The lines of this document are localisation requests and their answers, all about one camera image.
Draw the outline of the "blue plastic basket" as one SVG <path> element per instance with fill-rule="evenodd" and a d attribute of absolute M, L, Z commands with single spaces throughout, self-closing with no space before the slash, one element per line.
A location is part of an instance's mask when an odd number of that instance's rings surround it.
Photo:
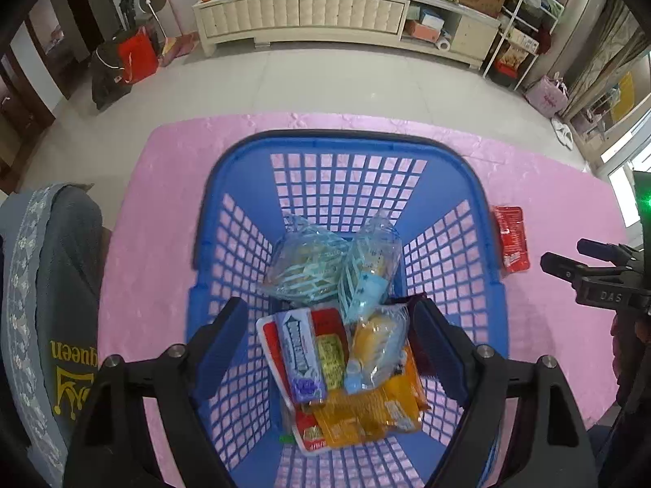
<path fill-rule="evenodd" d="M 353 131 L 275 131 L 237 144 L 206 182 L 186 330 L 247 304 L 231 365 L 200 416 L 239 487 L 419 487 L 462 416 L 434 378 L 417 433 L 306 456 L 282 438 L 282 401 L 256 323 L 282 303 L 259 292 L 296 215 L 350 237 L 384 211 L 403 242 L 395 296 L 426 294 L 477 344 L 506 354 L 507 299 L 489 204 L 471 166 L 436 142 Z"/>

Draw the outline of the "orange yellow snack bag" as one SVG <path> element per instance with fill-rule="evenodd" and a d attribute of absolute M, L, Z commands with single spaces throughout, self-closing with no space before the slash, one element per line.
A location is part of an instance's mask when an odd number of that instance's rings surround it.
<path fill-rule="evenodd" d="M 329 393 L 312 414 L 327 445 L 354 446 L 383 440 L 389 433 L 414 433 L 422 428 L 420 413 L 429 410 L 411 345 L 406 342 L 396 373 L 377 389 Z"/>

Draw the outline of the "cream TV cabinet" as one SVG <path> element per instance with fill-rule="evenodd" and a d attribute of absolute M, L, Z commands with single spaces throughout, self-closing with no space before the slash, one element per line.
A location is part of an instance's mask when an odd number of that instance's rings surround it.
<path fill-rule="evenodd" d="M 500 22 L 447 0 L 210 0 L 193 6 L 204 54 L 252 40 L 399 48 L 479 68 Z"/>

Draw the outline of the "white metal shelf rack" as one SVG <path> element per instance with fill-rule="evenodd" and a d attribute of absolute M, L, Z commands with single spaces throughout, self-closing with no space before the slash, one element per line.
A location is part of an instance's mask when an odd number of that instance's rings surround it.
<path fill-rule="evenodd" d="M 538 58 L 551 48 L 564 10 L 561 0 L 504 0 L 483 76 L 513 90 L 521 88 Z"/>

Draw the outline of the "grey queen cushion chair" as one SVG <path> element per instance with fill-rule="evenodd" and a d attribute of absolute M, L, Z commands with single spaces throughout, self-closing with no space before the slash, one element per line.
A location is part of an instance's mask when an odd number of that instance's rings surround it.
<path fill-rule="evenodd" d="M 82 185 L 1 204 L 1 457 L 29 486 L 61 486 L 97 373 L 107 235 Z"/>

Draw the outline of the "red yellow label snack packet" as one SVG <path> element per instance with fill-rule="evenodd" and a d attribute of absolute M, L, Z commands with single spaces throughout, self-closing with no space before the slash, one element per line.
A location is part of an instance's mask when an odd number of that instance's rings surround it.
<path fill-rule="evenodd" d="M 285 429 L 293 437 L 301 454 L 308 457 L 329 452 L 331 449 L 321 433 L 312 409 L 326 402 L 330 392 L 343 389 L 345 367 L 349 356 L 347 332 L 334 304 L 312 306 L 310 311 L 320 364 L 328 390 L 327 398 L 321 403 L 293 403 L 282 360 L 282 346 L 274 322 L 275 314 L 262 317 L 256 322 L 262 351 L 279 390 L 280 412 L 282 412 Z"/>

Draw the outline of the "pink gift bag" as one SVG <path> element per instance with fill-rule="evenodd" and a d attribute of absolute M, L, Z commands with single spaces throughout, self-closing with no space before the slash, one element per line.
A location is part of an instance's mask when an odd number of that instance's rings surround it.
<path fill-rule="evenodd" d="M 527 88 L 524 97 L 547 119 L 552 119 L 569 103 L 567 87 L 558 74 L 552 78 L 543 75 L 535 84 Z"/>

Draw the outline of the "black bag on floor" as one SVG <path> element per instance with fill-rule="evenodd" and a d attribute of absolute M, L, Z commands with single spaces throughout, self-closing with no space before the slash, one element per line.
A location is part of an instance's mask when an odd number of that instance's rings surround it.
<path fill-rule="evenodd" d="M 125 40 L 126 33 L 118 33 L 101 43 L 90 58 L 92 99 L 98 111 L 106 110 L 131 92 L 132 83 L 118 53 L 119 45 Z"/>

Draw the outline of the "light blue bread packet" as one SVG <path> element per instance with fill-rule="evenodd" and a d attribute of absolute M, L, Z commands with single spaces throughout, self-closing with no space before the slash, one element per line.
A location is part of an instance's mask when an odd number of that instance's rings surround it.
<path fill-rule="evenodd" d="M 339 310 L 345 326 L 366 320 L 384 302 L 402 249 L 400 234 L 386 210 L 369 218 L 355 233 L 338 284 Z"/>

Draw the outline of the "orange cartoon snack stick pack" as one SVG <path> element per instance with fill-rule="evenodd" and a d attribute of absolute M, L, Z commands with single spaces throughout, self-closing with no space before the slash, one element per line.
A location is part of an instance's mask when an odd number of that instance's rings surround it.
<path fill-rule="evenodd" d="M 402 361 L 408 328 L 405 304 L 380 306 L 358 321 L 343 381 L 347 394 L 375 390 L 394 376 Z"/>

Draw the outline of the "red shopping bag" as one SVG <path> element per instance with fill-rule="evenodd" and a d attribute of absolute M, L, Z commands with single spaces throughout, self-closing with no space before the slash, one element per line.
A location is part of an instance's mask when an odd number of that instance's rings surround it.
<path fill-rule="evenodd" d="M 158 56 L 143 26 L 129 39 L 119 43 L 117 51 L 127 84 L 137 84 L 155 74 L 158 69 Z"/>

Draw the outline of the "purple mint gum box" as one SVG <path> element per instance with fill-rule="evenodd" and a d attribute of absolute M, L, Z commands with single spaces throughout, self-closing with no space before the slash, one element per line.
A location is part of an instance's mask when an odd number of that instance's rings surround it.
<path fill-rule="evenodd" d="M 274 315 L 289 391 L 295 404 L 321 403 L 327 398 L 310 309 Z"/>

